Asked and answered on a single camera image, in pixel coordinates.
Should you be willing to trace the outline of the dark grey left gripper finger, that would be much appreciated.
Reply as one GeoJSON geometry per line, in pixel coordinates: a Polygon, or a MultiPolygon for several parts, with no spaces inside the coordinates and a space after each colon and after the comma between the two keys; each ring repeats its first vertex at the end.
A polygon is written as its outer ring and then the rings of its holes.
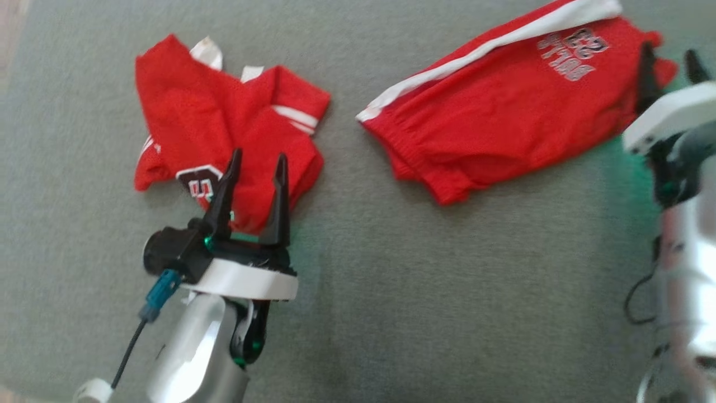
{"type": "Polygon", "coordinates": [[[290,188],[289,165],[286,154],[279,154],[274,175],[274,196],[270,214],[259,244],[264,247],[288,247],[290,245],[290,188]]]}
{"type": "Polygon", "coordinates": [[[213,239],[228,239],[230,237],[230,215],[233,194],[241,173],[243,152],[236,148],[231,156],[226,172],[223,174],[218,187],[211,199],[209,208],[204,215],[207,226],[206,234],[213,239]]]}

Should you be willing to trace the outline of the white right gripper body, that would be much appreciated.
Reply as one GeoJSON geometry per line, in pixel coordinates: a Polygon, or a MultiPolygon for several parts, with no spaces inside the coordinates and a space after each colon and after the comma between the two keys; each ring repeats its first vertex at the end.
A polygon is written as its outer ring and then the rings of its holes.
{"type": "Polygon", "coordinates": [[[644,155],[657,141],[711,122],[714,118],[714,81],[669,92],[624,130],[623,150],[628,154],[644,155]]]}

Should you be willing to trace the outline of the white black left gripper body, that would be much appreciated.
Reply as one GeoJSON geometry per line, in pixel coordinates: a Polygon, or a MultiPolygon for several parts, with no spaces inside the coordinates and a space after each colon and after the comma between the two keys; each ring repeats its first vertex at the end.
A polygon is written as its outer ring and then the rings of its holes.
{"type": "Polygon", "coordinates": [[[225,298],[291,301],[299,279],[286,247],[266,246],[236,239],[207,239],[212,261],[195,284],[182,288],[225,298]]]}

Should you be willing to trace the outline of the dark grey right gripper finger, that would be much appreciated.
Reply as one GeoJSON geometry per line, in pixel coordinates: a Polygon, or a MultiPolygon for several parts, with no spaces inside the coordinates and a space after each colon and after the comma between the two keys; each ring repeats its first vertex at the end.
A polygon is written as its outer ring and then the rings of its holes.
{"type": "Polygon", "coordinates": [[[686,76],[692,85],[698,85],[712,79],[708,69],[701,63],[696,49],[686,51],[686,76]]]}
{"type": "Polygon", "coordinates": [[[637,115],[642,115],[661,97],[656,74],[657,57],[652,43],[642,44],[637,77],[637,115]]]}

